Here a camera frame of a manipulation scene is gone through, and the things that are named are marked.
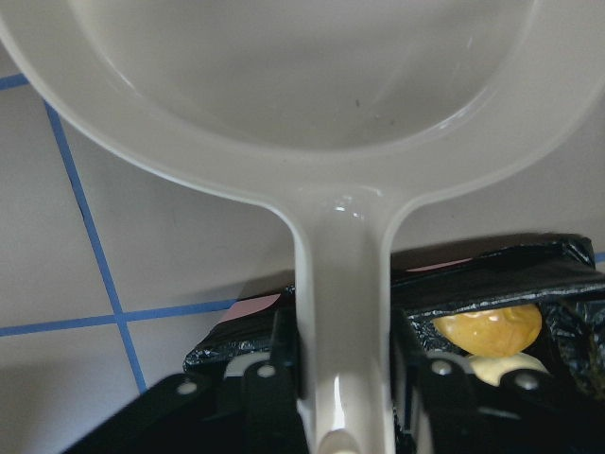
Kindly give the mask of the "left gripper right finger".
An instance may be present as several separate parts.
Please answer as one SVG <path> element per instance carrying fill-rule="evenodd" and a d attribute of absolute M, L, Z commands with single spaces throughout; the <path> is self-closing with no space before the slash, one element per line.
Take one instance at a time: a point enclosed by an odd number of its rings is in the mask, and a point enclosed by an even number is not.
<path fill-rule="evenodd" d="M 492 386 L 466 358 L 427 353 L 406 313 L 390 315 L 398 453 L 601 453 L 604 409 L 553 375 L 522 368 Z"/>

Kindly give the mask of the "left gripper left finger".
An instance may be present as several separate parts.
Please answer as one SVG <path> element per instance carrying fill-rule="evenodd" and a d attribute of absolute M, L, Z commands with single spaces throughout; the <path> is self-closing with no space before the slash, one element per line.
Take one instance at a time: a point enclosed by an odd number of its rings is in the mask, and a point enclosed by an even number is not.
<path fill-rule="evenodd" d="M 68 447 L 70 453 L 305 453 L 298 329 L 274 312 L 270 349 L 170 375 Z"/>

